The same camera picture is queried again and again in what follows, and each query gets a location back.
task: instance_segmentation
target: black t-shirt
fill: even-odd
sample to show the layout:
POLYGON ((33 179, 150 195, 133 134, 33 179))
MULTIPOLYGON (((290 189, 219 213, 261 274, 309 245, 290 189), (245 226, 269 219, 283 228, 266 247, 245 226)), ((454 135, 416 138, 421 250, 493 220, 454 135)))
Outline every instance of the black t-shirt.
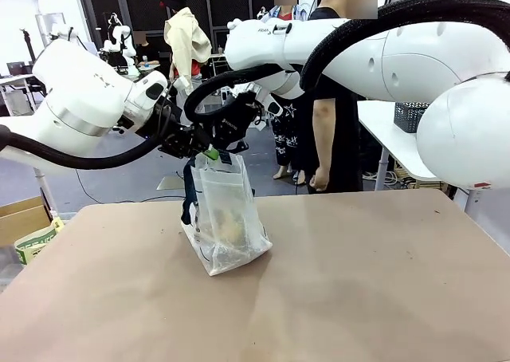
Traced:
MULTIPOLYGON (((339 15, 328 7, 316 9, 309 20, 333 19, 339 15)), ((328 192, 361 191, 363 182, 359 166, 359 121, 357 96, 329 77, 322 75, 313 92, 296 106, 300 117, 299 148, 304 171, 315 174, 319 166, 315 137, 313 134, 313 101, 335 99, 336 123, 331 172, 328 192)))
POLYGON ((158 61, 159 51, 152 45, 139 45, 136 47, 136 57, 138 62, 143 61, 143 56, 147 57, 147 61, 158 61))

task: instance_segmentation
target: brown tabletop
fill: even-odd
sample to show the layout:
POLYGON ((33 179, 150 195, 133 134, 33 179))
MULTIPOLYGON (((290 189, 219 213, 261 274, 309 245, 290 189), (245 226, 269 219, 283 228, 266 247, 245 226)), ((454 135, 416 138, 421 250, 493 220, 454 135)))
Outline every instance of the brown tabletop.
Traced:
POLYGON ((181 203, 84 208, 0 295, 0 360, 510 360, 510 258, 441 192, 257 202, 273 249, 217 277, 181 203))

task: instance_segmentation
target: beige jacket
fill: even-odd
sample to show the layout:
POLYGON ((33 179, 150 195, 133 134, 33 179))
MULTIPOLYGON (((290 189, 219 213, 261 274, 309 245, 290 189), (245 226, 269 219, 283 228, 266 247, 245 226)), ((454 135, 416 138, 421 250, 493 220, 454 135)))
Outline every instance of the beige jacket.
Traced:
POLYGON ((193 91, 191 85, 191 61, 208 62, 212 46, 209 38, 198 25, 189 7, 180 10, 165 22, 165 42, 172 48, 172 64, 180 77, 188 83, 186 93, 193 91))

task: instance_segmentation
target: foot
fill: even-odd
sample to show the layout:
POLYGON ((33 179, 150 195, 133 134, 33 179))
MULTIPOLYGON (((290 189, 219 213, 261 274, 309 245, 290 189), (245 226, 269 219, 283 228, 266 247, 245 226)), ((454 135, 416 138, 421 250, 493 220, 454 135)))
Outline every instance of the foot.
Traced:
POLYGON ((305 177, 304 177, 304 171, 300 171, 300 174, 297 176, 296 185, 304 185, 306 183, 305 177))
POLYGON ((278 169, 278 172, 273 176, 273 179, 278 180, 284 177, 285 173, 287 172, 286 166, 280 166, 280 169, 278 169))

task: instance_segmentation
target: trash bag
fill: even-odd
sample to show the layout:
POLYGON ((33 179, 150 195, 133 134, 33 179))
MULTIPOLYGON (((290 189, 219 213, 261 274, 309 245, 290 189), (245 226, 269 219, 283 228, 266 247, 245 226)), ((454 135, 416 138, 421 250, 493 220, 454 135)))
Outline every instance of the trash bag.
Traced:
POLYGON ((212 160, 197 155, 186 165, 184 181, 182 228, 210 276, 271 249, 242 156, 220 151, 212 160))

